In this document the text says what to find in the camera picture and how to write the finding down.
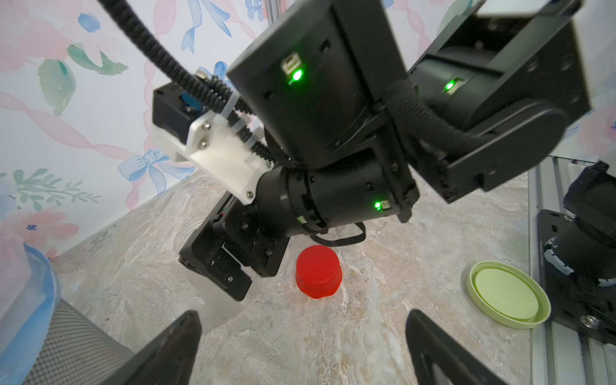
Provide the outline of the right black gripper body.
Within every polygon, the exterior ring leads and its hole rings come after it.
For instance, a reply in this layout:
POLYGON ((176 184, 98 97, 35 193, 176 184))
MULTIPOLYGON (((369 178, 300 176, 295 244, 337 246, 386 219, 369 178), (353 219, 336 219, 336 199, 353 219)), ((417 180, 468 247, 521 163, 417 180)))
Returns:
POLYGON ((276 276, 289 241, 271 237, 253 205, 242 205, 226 192, 184 243, 179 262, 240 302, 253 283, 243 269, 262 278, 276 276))

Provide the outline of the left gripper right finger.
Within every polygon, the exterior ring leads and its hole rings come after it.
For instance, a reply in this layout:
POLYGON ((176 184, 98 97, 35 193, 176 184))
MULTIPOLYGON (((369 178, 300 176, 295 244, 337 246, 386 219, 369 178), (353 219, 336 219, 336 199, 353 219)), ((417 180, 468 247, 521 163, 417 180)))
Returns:
POLYGON ((409 313, 405 335, 419 384, 505 383, 420 310, 409 313))

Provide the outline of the red lid peanut jar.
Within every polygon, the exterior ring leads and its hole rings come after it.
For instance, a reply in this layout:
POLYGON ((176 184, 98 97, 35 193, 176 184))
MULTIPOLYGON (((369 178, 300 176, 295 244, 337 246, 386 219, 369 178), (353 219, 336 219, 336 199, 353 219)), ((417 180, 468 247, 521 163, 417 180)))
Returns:
POLYGON ((213 329, 224 325, 248 309, 261 292, 261 284, 257 282, 258 276, 251 269, 245 272, 252 279, 252 285, 245 299, 237 302, 206 277, 180 265, 185 279, 197 292, 197 312, 200 314, 202 333, 205 335, 213 329))

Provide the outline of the red jar lid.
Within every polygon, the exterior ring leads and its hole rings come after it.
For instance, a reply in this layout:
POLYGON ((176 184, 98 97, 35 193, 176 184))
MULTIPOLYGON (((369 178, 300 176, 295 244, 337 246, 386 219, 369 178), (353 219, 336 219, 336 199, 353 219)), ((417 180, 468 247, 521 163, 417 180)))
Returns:
POLYGON ((311 298, 334 295, 343 280, 338 255, 324 245, 306 248, 296 261, 295 279, 301 292, 311 298))

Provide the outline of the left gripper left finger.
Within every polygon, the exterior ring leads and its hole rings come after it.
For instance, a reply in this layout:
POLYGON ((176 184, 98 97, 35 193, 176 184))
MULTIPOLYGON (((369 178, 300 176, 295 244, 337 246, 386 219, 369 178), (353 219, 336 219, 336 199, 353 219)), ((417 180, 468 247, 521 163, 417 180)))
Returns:
POLYGON ((104 383, 188 384, 201 334, 197 311, 184 312, 104 383))

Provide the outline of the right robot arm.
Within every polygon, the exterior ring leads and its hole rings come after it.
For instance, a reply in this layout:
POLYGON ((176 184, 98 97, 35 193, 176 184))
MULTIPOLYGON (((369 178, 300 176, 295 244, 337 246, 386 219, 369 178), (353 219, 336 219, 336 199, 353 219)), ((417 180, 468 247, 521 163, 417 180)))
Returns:
POLYGON ((253 201, 230 194, 180 261, 241 301, 277 274, 289 240, 375 218, 406 222, 418 173, 447 202, 542 161, 590 108, 573 18, 579 1, 533 16, 455 17, 406 69, 377 1, 303 1, 253 43, 229 77, 276 153, 253 201))

